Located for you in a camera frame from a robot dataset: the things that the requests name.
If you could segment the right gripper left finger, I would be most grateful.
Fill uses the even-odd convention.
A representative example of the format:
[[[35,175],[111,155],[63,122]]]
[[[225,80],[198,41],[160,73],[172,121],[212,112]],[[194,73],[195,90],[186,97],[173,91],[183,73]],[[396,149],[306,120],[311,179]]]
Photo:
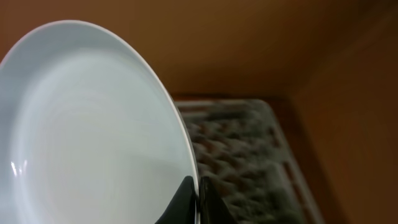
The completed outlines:
[[[196,214],[196,193],[193,177],[186,176],[155,224],[194,224]]]

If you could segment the grey dishwasher rack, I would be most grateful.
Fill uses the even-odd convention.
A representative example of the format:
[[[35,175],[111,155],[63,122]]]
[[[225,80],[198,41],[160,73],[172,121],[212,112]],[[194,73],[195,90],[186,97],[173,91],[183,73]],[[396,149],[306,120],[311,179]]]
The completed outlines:
[[[177,101],[200,177],[237,223],[324,223],[271,107],[262,100]]]

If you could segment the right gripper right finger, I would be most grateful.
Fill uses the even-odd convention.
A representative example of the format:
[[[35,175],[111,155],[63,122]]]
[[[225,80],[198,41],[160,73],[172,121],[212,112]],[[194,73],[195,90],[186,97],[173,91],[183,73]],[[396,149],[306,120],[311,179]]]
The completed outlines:
[[[200,179],[201,224],[237,224],[209,177]]]

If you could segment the light blue plate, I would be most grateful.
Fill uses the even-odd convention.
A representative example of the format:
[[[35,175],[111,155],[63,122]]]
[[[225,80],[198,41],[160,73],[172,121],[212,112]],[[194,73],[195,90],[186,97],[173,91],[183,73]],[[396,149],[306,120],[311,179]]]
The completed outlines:
[[[155,223],[187,176],[179,111],[116,34],[51,22],[3,58],[2,223]]]

